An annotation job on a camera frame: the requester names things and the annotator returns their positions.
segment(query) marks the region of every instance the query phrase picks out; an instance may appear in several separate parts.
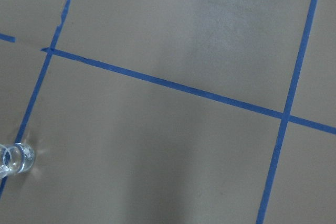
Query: blue painter's tape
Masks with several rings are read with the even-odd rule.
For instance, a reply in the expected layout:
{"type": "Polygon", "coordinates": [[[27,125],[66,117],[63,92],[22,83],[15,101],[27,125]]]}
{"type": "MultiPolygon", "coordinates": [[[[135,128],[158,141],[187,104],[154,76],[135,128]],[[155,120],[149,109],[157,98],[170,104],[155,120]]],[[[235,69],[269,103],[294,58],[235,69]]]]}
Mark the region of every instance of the blue painter's tape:
{"type": "Polygon", "coordinates": [[[324,131],[324,132],[328,132],[328,133],[336,135],[336,127],[331,127],[331,126],[328,126],[322,123],[317,123],[317,122],[313,122],[307,119],[298,118],[297,116],[293,116],[293,115],[289,117],[288,121],[292,123],[300,124],[306,127],[310,127],[310,128],[313,128],[319,131],[324,131]]]}
{"type": "MultiPolygon", "coordinates": [[[[54,36],[52,38],[52,41],[50,43],[50,47],[49,48],[54,48],[56,46],[56,44],[57,44],[59,35],[60,35],[61,31],[62,31],[64,22],[66,20],[67,15],[68,15],[70,1],[71,0],[67,0],[66,3],[65,3],[65,5],[64,5],[64,8],[63,8],[63,11],[62,11],[62,14],[61,14],[61,24],[56,27],[56,30],[55,30],[55,33],[54,33],[54,36]]],[[[36,98],[37,98],[38,93],[40,91],[43,79],[44,79],[44,77],[45,77],[45,75],[47,73],[47,70],[48,70],[51,58],[53,56],[52,50],[47,49],[46,52],[47,52],[46,59],[45,59],[45,61],[43,63],[43,66],[42,66],[41,72],[40,72],[40,74],[38,76],[37,82],[35,84],[33,93],[32,93],[32,95],[30,97],[30,100],[29,100],[29,103],[28,103],[28,107],[26,109],[25,115],[24,115],[24,117],[22,119],[22,122],[21,122],[21,125],[20,125],[20,128],[19,128],[19,131],[18,131],[18,133],[16,135],[16,138],[15,138],[15,143],[20,143],[21,140],[22,140],[23,134],[24,134],[24,132],[26,130],[26,127],[27,127],[28,120],[30,118],[30,115],[31,115],[31,112],[33,110],[34,104],[36,102],[36,98]]],[[[1,198],[2,191],[4,190],[4,187],[6,185],[6,181],[7,181],[7,178],[2,179],[2,181],[1,181],[0,198],[1,198]]]]}
{"type": "Polygon", "coordinates": [[[242,101],[238,101],[232,98],[228,98],[228,97],[224,97],[222,95],[218,95],[218,94],[214,94],[214,93],[210,93],[204,90],[200,90],[200,89],[196,89],[196,88],[192,88],[192,87],[188,87],[176,82],[172,82],[172,81],[167,81],[161,78],[157,78],[154,76],[149,76],[147,74],[143,74],[143,73],[139,73],[136,71],[132,71],[126,68],[121,68],[121,67],[117,67],[114,65],[110,65],[101,61],[97,61],[97,60],[92,60],[92,59],[87,59],[84,58],[82,56],[79,55],[74,55],[74,54],[70,54],[68,52],[64,52],[61,50],[57,50],[54,49],[53,50],[53,54],[54,55],[58,55],[67,59],[71,59],[71,60],[75,60],[75,61],[80,61],[82,63],[91,65],[91,66],[95,66],[98,68],[102,68],[102,69],[106,69],[112,72],[116,72],[116,73],[120,73],[120,74],[124,74],[126,76],[131,76],[140,80],[144,80],[144,81],[148,81],[151,83],[155,83],[158,85],[162,85],[171,89],[176,89],[176,90],[180,90],[186,93],[190,93],[190,94],[194,94],[197,95],[199,97],[204,97],[204,98],[208,98],[217,102],[221,102],[221,103],[225,103],[225,104],[230,104],[242,109],[246,109],[246,110],[250,110],[250,111],[254,111],[260,114],[264,114],[264,115],[268,115],[268,116],[272,116],[274,118],[278,118],[280,119],[282,117],[282,113],[275,111],[275,110],[270,110],[267,108],[263,108],[257,105],[253,105],[247,102],[242,102],[242,101]]]}
{"type": "MultiPolygon", "coordinates": [[[[48,51],[48,47],[46,48],[42,48],[41,51],[43,52],[47,52],[48,51]]],[[[112,72],[116,72],[116,73],[121,73],[124,74],[126,76],[131,76],[137,79],[141,79],[141,80],[145,80],[151,83],[156,83],[162,86],[166,86],[172,89],[177,89],[183,92],[187,92],[190,94],[194,94],[194,95],[198,95],[200,97],[204,97],[204,98],[208,98],[214,101],[218,101],[221,103],[225,103],[225,104],[230,104],[230,105],[234,105],[237,107],[240,107],[242,109],[248,109],[257,113],[261,113],[264,115],[268,115],[268,116],[272,116],[274,118],[278,118],[278,119],[282,119],[282,113],[278,112],[278,111],[274,111],[274,110],[270,110],[267,108],[263,108],[260,106],[256,106],[250,103],[246,103],[246,102],[242,102],[239,100],[235,100],[235,99],[231,99],[231,98],[227,98],[218,94],[214,94],[214,93],[210,93],[207,91],[203,91],[203,90],[199,90],[199,89],[195,89],[195,88],[191,88],[182,84],[178,84],[175,82],[171,82],[171,81],[166,81],[157,77],[153,77],[153,76],[149,76],[147,74],[143,74],[143,73],[139,73],[139,72],[135,72],[129,69],[125,69],[125,68],[120,68],[114,65],[110,65],[101,61],[97,61],[97,60],[92,60],[92,59],[88,59],[88,58],[84,58],[82,56],[79,55],[74,55],[71,54],[69,52],[65,52],[65,51],[61,51],[61,50],[52,50],[54,55],[63,57],[63,58],[67,58],[70,60],[75,60],[75,61],[80,61],[84,64],[88,64],[94,67],[98,67],[98,68],[102,68],[102,69],[106,69],[112,72]]],[[[296,123],[296,124],[301,124],[303,126],[306,127],[310,127],[313,129],[317,129],[320,131],[324,131],[324,132],[328,132],[328,133],[332,133],[332,134],[336,134],[336,127],[332,127],[332,126],[328,126],[325,124],[321,124],[321,123],[317,123],[317,122],[313,122],[313,121],[309,121],[306,119],[302,119],[302,118],[298,118],[296,116],[290,116],[289,117],[289,122],[292,123],[296,123]]]]}
{"type": "Polygon", "coordinates": [[[1,198],[2,192],[4,191],[4,188],[5,188],[5,185],[6,185],[6,182],[7,182],[7,178],[8,177],[4,177],[1,180],[1,184],[0,184],[0,198],[1,198]]]}
{"type": "Polygon", "coordinates": [[[5,34],[0,34],[0,39],[5,40],[5,41],[9,41],[9,42],[12,42],[12,43],[14,43],[16,41],[15,37],[5,35],[5,34]]]}
{"type": "Polygon", "coordinates": [[[302,39],[301,39],[301,43],[300,43],[300,48],[299,48],[297,60],[296,60],[296,63],[295,63],[294,72],[293,72],[293,75],[292,75],[287,99],[286,99],[284,113],[282,115],[282,120],[281,120],[280,127],[279,127],[279,132],[278,132],[276,145],[274,147],[271,163],[270,163],[270,166],[269,166],[269,171],[268,171],[268,175],[267,175],[267,179],[266,179],[265,189],[264,189],[264,193],[262,195],[256,224],[262,224],[264,222],[264,218],[265,218],[265,214],[266,214],[266,210],[267,210],[267,205],[268,205],[268,201],[269,201],[269,196],[270,196],[270,193],[271,193],[276,169],[277,169],[278,162],[279,162],[282,143],[283,143],[283,139],[285,138],[286,128],[287,128],[287,124],[288,124],[288,121],[289,121],[289,118],[290,118],[290,111],[291,111],[291,108],[292,108],[292,105],[293,105],[294,96],[295,96],[296,88],[297,88],[299,77],[300,77],[301,67],[302,67],[303,59],[304,59],[307,44],[308,44],[309,34],[310,34],[311,26],[312,26],[312,23],[313,23],[313,18],[314,18],[316,5],[317,5],[317,0],[311,0],[310,1],[308,14],[307,14],[307,19],[306,19],[306,24],[305,24],[305,27],[304,27],[305,29],[303,30],[302,39]]]}
{"type": "Polygon", "coordinates": [[[54,33],[54,37],[52,38],[51,44],[50,44],[50,48],[54,49],[56,47],[58,38],[61,34],[63,25],[65,23],[66,17],[68,15],[69,12],[69,6],[70,6],[71,0],[66,0],[63,11],[61,13],[61,23],[56,27],[55,33],[54,33]]]}
{"type": "Polygon", "coordinates": [[[22,140],[22,136],[23,136],[23,133],[26,130],[26,126],[27,126],[28,120],[30,118],[31,112],[33,110],[33,107],[34,107],[37,95],[38,95],[38,93],[40,91],[43,79],[44,79],[44,77],[45,77],[45,75],[47,73],[47,69],[49,67],[51,57],[52,57],[52,53],[49,52],[47,54],[47,56],[46,56],[46,59],[45,59],[44,63],[43,63],[41,72],[40,72],[40,74],[38,76],[37,82],[36,82],[35,87],[33,89],[33,93],[32,93],[32,95],[30,97],[30,100],[29,100],[29,103],[28,103],[28,107],[26,109],[25,115],[23,117],[23,120],[22,120],[20,128],[19,128],[19,131],[18,131],[18,133],[16,135],[16,138],[15,138],[15,143],[20,143],[21,140],[22,140]]]}

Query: clear glass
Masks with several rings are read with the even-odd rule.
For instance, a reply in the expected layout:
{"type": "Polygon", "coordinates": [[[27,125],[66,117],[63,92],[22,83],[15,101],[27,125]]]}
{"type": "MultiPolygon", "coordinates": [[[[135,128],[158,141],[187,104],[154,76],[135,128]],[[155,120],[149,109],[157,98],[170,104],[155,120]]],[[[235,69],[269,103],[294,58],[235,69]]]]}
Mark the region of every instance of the clear glass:
{"type": "Polygon", "coordinates": [[[30,170],[34,161],[35,152],[29,145],[0,144],[0,179],[30,170]]]}

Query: gray floor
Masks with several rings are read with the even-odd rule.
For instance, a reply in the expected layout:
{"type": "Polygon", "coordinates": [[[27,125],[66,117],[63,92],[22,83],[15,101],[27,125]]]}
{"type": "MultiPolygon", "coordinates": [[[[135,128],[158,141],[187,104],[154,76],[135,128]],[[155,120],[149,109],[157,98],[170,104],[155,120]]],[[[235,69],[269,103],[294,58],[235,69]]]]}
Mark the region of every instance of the gray floor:
{"type": "MultiPolygon", "coordinates": [[[[0,134],[12,143],[65,0],[0,0],[0,134]]],[[[283,112],[310,0],[71,0],[57,49],[283,112]]],[[[333,0],[291,114],[336,126],[333,0]]],[[[280,119],[53,55],[3,223],[255,223],[280,119]]],[[[335,223],[336,137],[288,124],[264,223],[335,223]]]]}

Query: floor tile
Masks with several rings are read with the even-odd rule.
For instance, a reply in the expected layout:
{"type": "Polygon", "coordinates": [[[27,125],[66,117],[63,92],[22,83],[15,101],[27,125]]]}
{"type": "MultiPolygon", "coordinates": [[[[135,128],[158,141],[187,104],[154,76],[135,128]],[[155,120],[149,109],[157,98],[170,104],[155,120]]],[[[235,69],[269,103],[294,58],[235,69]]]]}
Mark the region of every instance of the floor tile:
{"type": "Polygon", "coordinates": [[[282,111],[310,0],[73,0],[58,49],[282,111]]]}
{"type": "Polygon", "coordinates": [[[42,48],[50,45],[65,0],[0,0],[0,33],[42,48]]]}
{"type": "Polygon", "coordinates": [[[292,114],[336,126],[336,5],[319,0],[292,114]]]}
{"type": "Polygon", "coordinates": [[[336,137],[289,124],[265,224],[336,221],[336,137]]]}
{"type": "Polygon", "coordinates": [[[254,223],[279,122],[54,56],[2,220],[254,223]]]}
{"type": "Polygon", "coordinates": [[[0,40],[1,143],[15,140],[46,53],[0,40]]]}

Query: floor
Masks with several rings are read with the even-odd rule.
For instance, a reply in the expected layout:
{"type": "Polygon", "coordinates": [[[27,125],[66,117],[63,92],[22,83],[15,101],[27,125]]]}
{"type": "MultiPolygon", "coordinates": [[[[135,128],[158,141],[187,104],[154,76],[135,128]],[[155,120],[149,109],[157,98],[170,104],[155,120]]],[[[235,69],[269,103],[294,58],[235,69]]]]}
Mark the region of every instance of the floor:
{"type": "Polygon", "coordinates": [[[0,0],[4,223],[335,223],[334,0],[0,0]]]}

